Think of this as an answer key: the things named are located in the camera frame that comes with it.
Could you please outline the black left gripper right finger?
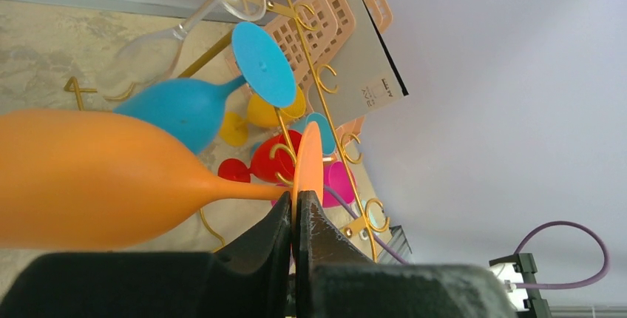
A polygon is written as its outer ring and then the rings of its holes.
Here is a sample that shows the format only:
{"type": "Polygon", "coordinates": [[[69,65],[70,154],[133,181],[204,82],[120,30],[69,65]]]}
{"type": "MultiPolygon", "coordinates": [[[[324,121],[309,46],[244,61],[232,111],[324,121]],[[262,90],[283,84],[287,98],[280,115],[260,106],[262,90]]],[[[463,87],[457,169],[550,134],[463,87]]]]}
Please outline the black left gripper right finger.
{"type": "Polygon", "coordinates": [[[382,265],[344,238],[313,191],[296,216],[298,317],[515,317],[501,284],[473,265],[382,265]]]}

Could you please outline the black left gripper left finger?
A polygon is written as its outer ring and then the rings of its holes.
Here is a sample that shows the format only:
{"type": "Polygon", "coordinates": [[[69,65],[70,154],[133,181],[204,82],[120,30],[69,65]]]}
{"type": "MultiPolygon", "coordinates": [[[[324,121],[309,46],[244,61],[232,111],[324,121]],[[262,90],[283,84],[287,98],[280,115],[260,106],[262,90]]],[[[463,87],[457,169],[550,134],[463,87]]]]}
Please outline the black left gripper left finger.
{"type": "Polygon", "coordinates": [[[291,197],[216,253],[54,253],[29,264],[3,317],[283,317],[291,197]]]}

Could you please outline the magenta wine glass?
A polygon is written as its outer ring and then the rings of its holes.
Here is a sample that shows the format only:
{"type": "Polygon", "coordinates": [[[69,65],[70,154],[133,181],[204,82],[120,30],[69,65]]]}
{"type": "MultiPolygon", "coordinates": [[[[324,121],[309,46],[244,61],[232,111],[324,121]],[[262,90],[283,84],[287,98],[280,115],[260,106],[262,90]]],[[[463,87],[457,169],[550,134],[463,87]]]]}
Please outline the magenta wine glass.
{"type": "MultiPolygon", "coordinates": [[[[347,204],[355,200],[349,176],[341,161],[323,163],[323,180],[324,184],[334,190],[347,204]]],[[[326,209],[339,205],[339,201],[328,190],[324,190],[322,207],[326,209]]]]}

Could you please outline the red wine glass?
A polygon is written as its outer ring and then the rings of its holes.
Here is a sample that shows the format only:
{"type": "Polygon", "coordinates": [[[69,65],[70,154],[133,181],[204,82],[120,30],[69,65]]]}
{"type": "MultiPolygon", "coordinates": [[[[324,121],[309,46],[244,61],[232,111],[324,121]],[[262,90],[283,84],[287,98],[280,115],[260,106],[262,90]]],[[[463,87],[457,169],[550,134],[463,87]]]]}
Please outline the red wine glass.
{"type": "Polygon", "coordinates": [[[254,151],[249,165],[239,159],[229,158],[218,167],[217,174],[226,180],[250,183],[251,177],[266,183],[291,182],[295,165],[287,150],[287,140],[279,134],[262,142],[254,151]]]}

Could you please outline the yellow wine glass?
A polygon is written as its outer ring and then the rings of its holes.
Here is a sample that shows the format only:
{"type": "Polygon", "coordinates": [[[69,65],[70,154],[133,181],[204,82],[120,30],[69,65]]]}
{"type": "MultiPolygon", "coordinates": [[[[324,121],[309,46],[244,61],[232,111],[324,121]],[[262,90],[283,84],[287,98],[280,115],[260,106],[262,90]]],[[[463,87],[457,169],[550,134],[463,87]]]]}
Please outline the yellow wine glass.
{"type": "MultiPolygon", "coordinates": [[[[306,101],[302,89],[296,87],[294,102],[287,107],[279,108],[279,114],[285,123],[301,118],[305,114],[306,101]]],[[[243,146],[249,137],[248,125],[263,129],[279,126],[279,118],[275,107],[253,94],[249,101],[245,117],[235,112],[226,112],[223,124],[218,132],[219,137],[230,146],[243,146]]]]}

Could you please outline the teal wine glass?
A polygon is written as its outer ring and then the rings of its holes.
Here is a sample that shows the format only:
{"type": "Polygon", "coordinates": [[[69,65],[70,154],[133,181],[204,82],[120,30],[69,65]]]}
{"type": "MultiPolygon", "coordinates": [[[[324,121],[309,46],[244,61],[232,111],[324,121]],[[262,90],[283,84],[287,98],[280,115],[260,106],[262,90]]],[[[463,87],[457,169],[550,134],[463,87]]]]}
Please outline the teal wine glass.
{"type": "Polygon", "coordinates": [[[192,153],[208,147],[223,124],[228,97],[244,84],[272,106],[290,106],[296,81],[279,45],[261,27],[240,22],[231,46],[240,76],[224,84],[195,78],[160,82],[116,106],[116,114],[148,122],[173,135],[192,153]]]}

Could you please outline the orange wine glass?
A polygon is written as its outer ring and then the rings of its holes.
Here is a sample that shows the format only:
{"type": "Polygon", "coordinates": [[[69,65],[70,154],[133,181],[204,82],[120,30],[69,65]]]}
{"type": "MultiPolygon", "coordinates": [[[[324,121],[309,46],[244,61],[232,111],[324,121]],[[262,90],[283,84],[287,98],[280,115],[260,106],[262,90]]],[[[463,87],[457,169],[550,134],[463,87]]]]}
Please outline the orange wine glass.
{"type": "Polygon", "coordinates": [[[226,180],[177,138],[112,112],[1,117],[1,246],[110,250],[151,240],[218,200],[321,194],[319,130],[302,136],[292,187],[226,180]]]}

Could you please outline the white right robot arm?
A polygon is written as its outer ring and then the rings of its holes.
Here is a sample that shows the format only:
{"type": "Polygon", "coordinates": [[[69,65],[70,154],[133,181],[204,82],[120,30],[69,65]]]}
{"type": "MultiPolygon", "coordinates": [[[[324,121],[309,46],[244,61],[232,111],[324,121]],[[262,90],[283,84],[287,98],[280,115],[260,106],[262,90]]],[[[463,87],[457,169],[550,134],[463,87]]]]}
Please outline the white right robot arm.
{"type": "Polygon", "coordinates": [[[519,253],[489,261],[489,269],[505,286],[505,292],[517,317],[551,318],[548,301],[537,288],[524,288],[535,284],[538,272],[532,254],[519,253]]]}

